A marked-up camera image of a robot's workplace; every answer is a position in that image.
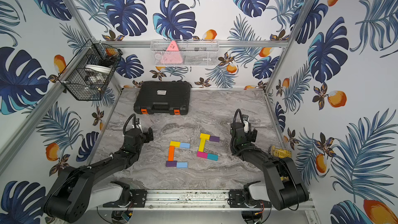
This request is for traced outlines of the orange block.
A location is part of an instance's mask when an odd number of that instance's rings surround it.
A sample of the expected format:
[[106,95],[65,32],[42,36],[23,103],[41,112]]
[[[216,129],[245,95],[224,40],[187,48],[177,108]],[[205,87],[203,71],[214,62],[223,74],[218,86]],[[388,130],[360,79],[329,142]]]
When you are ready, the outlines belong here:
[[174,151],[175,151],[175,147],[174,146],[170,146],[169,147],[168,161],[173,161],[174,160]]

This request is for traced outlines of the dark purple block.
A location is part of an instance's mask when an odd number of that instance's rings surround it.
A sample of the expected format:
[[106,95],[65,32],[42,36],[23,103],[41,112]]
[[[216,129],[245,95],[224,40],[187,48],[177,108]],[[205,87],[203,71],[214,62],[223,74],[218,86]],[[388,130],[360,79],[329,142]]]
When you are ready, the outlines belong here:
[[177,164],[178,164],[177,161],[167,161],[166,167],[168,167],[168,168],[177,167]]

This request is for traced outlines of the light blue square block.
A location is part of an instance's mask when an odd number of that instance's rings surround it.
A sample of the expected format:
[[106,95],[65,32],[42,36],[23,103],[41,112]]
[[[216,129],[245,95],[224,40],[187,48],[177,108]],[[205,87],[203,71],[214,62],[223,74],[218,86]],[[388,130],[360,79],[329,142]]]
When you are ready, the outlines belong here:
[[183,143],[183,142],[181,142],[179,147],[180,147],[180,148],[189,149],[189,148],[190,148],[190,144],[189,144],[189,143]]

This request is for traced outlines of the purple short block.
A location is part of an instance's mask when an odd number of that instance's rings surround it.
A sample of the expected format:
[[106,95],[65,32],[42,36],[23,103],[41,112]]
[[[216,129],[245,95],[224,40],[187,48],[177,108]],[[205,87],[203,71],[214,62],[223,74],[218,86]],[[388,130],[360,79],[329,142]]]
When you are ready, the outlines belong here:
[[209,141],[211,141],[211,142],[220,142],[220,137],[218,137],[218,136],[210,136]]

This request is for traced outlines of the teal block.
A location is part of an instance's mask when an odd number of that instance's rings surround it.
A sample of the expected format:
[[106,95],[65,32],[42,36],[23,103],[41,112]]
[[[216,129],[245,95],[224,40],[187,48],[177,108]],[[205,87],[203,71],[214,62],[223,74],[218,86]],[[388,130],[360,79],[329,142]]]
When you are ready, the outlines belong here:
[[218,161],[218,155],[208,153],[207,154],[207,159],[208,160],[212,160],[212,161]]

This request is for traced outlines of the short yellow block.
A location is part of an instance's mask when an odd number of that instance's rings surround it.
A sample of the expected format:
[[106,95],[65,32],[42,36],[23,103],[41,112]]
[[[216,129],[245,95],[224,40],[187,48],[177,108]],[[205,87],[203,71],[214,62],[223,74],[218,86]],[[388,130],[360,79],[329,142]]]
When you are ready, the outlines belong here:
[[181,142],[171,141],[171,142],[170,142],[170,146],[173,146],[173,147],[181,147]]
[[209,135],[209,134],[201,133],[201,134],[200,134],[200,139],[201,139],[201,140],[209,140],[209,139],[210,139],[210,135]]

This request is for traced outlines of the long yellow block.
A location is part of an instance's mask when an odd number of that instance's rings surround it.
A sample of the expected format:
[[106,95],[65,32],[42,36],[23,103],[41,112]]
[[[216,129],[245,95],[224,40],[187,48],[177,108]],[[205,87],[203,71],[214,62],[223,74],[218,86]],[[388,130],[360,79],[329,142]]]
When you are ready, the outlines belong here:
[[205,139],[201,139],[200,146],[199,146],[199,149],[198,149],[199,152],[204,152],[205,143],[206,143],[206,140]]

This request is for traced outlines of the magenta block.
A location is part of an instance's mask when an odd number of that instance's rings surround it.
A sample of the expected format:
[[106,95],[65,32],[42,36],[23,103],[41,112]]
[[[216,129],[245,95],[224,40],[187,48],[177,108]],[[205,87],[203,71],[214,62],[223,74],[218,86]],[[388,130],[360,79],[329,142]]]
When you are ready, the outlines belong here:
[[197,157],[207,159],[208,153],[205,153],[205,152],[202,152],[202,151],[198,151],[197,152]]

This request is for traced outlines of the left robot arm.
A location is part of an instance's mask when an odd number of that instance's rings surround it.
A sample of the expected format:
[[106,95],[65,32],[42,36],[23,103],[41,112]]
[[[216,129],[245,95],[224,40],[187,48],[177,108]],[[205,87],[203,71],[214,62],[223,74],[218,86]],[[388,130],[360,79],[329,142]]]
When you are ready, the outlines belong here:
[[45,198],[42,210],[50,217],[74,223],[89,207],[92,188],[112,174],[128,169],[138,161],[143,145],[154,140],[153,130],[124,130],[122,147],[108,158],[79,168],[64,169]]

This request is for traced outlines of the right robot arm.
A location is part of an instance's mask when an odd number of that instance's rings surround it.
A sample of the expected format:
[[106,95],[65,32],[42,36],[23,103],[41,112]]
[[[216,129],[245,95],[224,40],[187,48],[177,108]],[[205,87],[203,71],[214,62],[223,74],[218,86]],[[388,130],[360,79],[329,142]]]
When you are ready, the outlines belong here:
[[249,141],[242,128],[231,129],[231,136],[232,154],[262,171],[268,202],[274,208],[282,210],[309,200],[309,191],[291,158],[261,150]]

